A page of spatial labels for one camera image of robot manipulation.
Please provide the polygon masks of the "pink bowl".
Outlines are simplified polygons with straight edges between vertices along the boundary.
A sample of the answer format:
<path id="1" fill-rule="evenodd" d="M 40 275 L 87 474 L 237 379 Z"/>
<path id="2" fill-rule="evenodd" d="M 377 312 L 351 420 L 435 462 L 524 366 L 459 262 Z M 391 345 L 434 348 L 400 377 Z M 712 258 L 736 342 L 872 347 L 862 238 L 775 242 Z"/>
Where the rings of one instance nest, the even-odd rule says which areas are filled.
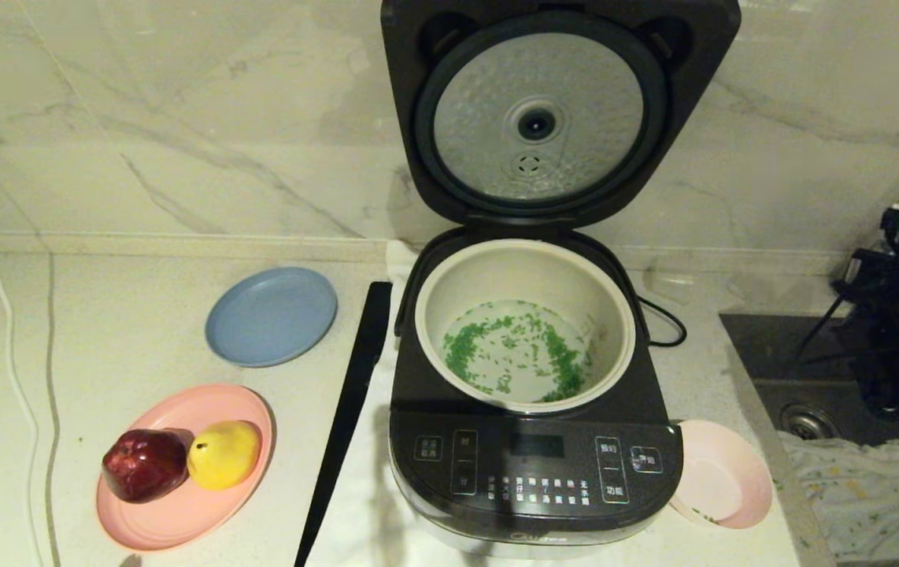
<path id="1" fill-rule="evenodd" d="M 775 488 L 765 460 L 722 424 L 679 422 L 683 470 L 669 506 L 688 521 L 724 530 L 748 530 L 772 509 Z"/>

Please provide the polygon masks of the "green grains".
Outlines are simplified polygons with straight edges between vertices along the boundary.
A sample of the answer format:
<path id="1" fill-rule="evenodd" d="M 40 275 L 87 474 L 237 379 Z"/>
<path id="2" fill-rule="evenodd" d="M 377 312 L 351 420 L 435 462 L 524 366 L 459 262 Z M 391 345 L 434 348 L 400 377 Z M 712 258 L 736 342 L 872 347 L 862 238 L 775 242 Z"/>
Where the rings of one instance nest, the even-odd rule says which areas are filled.
<path id="1" fill-rule="evenodd" d="M 679 486 L 683 434 L 649 347 L 626 306 L 579 318 L 501 300 L 453 321 L 438 346 L 464 396 L 446 419 L 452 500 L 572 531 L 655 514 Z"/>

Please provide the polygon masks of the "black rice cooker lid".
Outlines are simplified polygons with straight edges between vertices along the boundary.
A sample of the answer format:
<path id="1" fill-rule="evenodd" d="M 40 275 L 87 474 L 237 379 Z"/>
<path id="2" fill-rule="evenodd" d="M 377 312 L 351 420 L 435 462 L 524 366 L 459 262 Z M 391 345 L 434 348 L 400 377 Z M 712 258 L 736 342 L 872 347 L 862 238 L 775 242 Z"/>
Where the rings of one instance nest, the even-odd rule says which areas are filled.
<path id="1" fill-rule="evenodd" d="M 626 208 L 741 28 L 740 0 L 382 0 L 409 171 L 457 224 L 582 228 Z"/>

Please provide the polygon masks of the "black rice cooker body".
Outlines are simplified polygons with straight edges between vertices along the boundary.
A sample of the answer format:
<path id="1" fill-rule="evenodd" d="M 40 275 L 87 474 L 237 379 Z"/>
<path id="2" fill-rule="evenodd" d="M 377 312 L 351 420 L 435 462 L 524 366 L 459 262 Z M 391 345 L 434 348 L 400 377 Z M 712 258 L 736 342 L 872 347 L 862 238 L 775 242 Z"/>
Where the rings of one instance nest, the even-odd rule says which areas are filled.
<path id="1" fill-rule="evenodd" d="M 642 300 L 568 231 L 430 241 L 394 326 L 388 446 L 399 491 L 475 555 L 579 556 L 647 527 L 684 464 Z"/>

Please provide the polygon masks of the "white inner cooking pot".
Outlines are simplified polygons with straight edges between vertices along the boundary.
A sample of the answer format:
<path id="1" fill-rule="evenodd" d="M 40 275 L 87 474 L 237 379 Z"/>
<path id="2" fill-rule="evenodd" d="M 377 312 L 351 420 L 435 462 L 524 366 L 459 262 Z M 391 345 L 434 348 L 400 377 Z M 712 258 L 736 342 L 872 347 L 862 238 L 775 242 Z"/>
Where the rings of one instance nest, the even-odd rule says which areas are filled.
<path id="1" fill-rule="evenodd" d="M 614 277 L 528 239 L 482 242 L 440 261 L 421 284 L 413 323 L 443 383 L 517 415 L 604 398 L 631 369 L 638 341 Z"/>

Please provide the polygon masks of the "round steel sink drain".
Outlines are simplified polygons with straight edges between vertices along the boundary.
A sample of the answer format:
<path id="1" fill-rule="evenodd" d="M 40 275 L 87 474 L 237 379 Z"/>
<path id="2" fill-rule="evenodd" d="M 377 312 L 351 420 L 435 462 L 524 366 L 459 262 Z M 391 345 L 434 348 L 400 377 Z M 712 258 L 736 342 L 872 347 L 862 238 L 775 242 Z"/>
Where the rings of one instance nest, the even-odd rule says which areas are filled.
<path id="1" fill-rule="evenodd" d="M 779 412 L 780 430 L 802 440 L 842 439 L 843 431 L 826 410 L 809 403 L 787 403 Z"/>

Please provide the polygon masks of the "white speckled cloth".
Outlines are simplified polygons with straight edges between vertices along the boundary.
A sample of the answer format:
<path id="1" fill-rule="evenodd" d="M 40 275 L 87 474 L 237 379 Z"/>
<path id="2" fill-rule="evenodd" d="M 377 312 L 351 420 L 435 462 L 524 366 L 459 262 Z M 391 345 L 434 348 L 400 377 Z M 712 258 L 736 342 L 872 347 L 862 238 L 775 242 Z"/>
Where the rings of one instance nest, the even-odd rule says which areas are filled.
<path id="1" fill-rule="evenodd" d="M 779 438 L 834 559 L 899 565 L 899 440 Z"/>

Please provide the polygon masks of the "long black flat bar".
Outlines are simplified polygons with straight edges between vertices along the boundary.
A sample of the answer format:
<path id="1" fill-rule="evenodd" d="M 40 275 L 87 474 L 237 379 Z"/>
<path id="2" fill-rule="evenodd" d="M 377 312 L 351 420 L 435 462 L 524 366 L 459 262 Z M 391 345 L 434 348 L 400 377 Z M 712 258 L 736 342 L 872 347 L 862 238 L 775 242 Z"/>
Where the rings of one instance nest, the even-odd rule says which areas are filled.
<path id="1" fill-rule="evenodd" d="M 342 390 L 331 430 L 328 433 L 326 450 L 321 458 L 319 474 L 308 516 L 303 525 L 301 542 L 294 560 L 294 567 L 305 567 L 310 552 L 319 535 L 321 525 L 338 483 L 339 473 L 344 464 L 346 452 L 353 438 L 361 415 L 364 400 L 369 391 L 373 369 L 383 351 L 383 344 L 390 319 L 390 305 L 393 286 L 389 281 L 373 281 L 364 298 L 358 329 L 353 345 Z"/>

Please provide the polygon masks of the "blue plate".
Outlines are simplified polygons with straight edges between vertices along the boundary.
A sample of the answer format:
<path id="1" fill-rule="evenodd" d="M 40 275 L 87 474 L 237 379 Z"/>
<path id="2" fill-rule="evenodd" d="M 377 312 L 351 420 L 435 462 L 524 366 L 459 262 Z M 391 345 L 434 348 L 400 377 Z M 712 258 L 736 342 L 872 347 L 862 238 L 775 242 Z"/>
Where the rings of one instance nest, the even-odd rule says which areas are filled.
<path id="1" fill-rule="evenodd" d="M 267 269 L 241 280 L 213 305 L 205 341 L 219 358 L 266 369 L 299 358 L 326 336 L 339 307 L 324 274 L 298 266 Z"/>

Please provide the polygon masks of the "yellow pear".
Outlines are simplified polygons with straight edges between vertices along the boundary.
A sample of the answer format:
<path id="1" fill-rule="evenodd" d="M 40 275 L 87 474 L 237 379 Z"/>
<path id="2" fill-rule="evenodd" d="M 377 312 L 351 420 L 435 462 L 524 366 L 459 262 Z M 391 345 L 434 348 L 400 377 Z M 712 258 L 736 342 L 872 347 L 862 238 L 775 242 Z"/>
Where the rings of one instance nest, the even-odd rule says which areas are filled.
<path id="1" fill-rule="evenodd" d="M 191 443 L 187 471 L 198 487 L 226 491 L 245 481 L 260 454 L 259 428 L 246 421 L 211 424 Z"/>

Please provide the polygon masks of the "pink plate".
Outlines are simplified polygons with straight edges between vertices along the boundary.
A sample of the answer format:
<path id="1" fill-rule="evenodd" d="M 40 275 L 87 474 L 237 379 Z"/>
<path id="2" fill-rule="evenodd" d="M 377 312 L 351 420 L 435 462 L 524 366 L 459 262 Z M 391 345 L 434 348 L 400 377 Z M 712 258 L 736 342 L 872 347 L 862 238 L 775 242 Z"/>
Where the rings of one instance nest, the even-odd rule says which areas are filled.
<path id="1" fill-rule="evenodd" d="M 134 505 L 116 498 L 104 480 L 94 489 L 94 512 L 107 536 L 140 554 L 179 548 L 227 523 L 257 491 L 271 463 L 274 422 L 267 402 L 237 384 L 202 384 L 166 396 L 141 413 L 132 428 L 184 428 L 198 433 L 216 422 L 251 423 L 260 434 L 252 473 L 237 487 L 206 491 L 193 480 L 154 502 Z"/>

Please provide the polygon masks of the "dark red apple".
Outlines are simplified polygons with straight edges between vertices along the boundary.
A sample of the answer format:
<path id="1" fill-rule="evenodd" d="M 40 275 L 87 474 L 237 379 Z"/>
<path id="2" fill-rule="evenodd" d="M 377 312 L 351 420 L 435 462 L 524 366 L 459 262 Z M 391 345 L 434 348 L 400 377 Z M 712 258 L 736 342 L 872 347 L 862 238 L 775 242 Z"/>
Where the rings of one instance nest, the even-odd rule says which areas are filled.
<path id="1" fill-rule="evenodd" d="M 187 437 L 172 428 L 133 428 L 102 459 L 101 478 L 109 491 L 142 505 L 175 491 L 188 478 Z"/>

